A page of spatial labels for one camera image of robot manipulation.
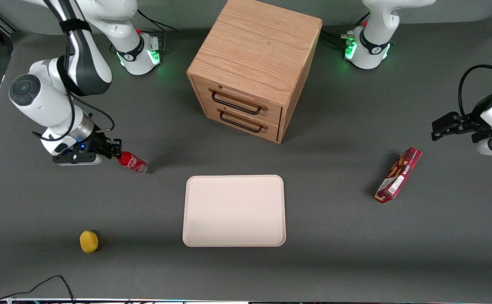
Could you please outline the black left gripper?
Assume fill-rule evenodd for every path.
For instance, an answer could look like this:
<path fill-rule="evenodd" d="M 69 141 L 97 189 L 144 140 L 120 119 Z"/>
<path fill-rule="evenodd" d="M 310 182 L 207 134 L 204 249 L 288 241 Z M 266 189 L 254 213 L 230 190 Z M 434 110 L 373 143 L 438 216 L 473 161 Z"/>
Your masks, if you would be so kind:
<path fill-rule="evenodd" d="M 492 106 L 492 93 L 480 100 L 471 112 L 467 114 L 463 108 L 461 101 L 461 116 L 457 112 L 449 112 L 432 123 L 432 141 L 440 140 L 449 135 L 461 135 L 463 133 L 473 133 L 472 141 L 479 142 L 480 140 L 492 137 L 492 127 L 484 119 L 481 114 Z"/>

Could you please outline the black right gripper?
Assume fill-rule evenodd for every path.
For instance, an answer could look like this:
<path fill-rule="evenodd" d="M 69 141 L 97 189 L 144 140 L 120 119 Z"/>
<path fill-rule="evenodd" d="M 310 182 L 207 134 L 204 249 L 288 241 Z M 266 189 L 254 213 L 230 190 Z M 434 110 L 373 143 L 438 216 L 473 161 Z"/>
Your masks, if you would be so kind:
<path fill-rule="evenodd" d="M 76 143 L 72 147 L 73 152 L 89 152 L 101 155 L 107 159 L 119 157 L 122 154 L 122 140 L 115 138 L 113 140 L 107 138 L 104 133 L 92 133 L 82 142 Z"/>

